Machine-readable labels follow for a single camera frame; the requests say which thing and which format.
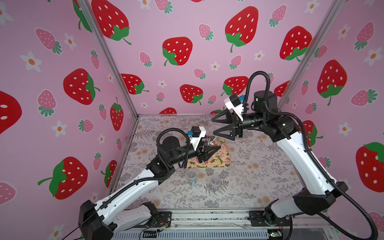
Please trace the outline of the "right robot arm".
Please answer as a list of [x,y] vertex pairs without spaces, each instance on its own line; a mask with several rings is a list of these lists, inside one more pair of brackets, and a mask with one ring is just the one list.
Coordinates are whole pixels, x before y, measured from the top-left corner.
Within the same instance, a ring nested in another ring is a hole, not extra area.
[[322,213],[343,196],[367,220],[371,228],[369,239],[378,239],[378,229],[371,216],[347,194],[348,186],[328,173],[309,147],[303,122],[294,114],[278,111],[277,95],[270,91],[270,77],[266,72],[253,73],[246,94],[230,96],[225,105],[226,109],[212,118],[214,123],[225,124],[214,131],[215,136],[233,141],[236,137],[241,138],[244,130],[263,132],[286,153],[305,184],[300,192],[265,207],[262,218],[266,224],[275,226],[279,219],[291,221],[294,216],[302,214],[318,215],[348,238],[356,240],[357,236]]

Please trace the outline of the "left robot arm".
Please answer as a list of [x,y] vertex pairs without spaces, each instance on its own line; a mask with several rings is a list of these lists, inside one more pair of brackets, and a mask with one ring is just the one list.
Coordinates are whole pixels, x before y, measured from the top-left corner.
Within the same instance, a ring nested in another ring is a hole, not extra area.
[[128,206],[143,194],[158,187],[174,172],[175,165],[186,168],[188,161],[197,158],[207,162],[220,145],[206,137],[203,127],[192,127],[187,133],[178,128],[169,128],[156,140],[157,154],[146,168],[128,184],[109,196],[80,207],[78,227],[85,240],[110,240],[115,234],[157,220],[159,211],[151,202],[128,210]]

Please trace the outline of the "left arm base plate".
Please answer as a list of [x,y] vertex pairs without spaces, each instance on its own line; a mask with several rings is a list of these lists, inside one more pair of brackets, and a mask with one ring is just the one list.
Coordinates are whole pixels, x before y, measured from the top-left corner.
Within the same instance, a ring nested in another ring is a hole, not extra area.
[[160,211],[158,214],[150,217],[148,220],[134,226],[134,228],[161,228],[170,225],[172,222],[172,212]]

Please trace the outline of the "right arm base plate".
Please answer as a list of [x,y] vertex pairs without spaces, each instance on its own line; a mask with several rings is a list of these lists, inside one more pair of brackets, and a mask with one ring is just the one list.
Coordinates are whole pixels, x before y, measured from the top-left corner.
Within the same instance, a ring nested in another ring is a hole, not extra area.
[[277,218],[270,212],[249,211],[249,220],[253,227],[289,227],[289,217]]

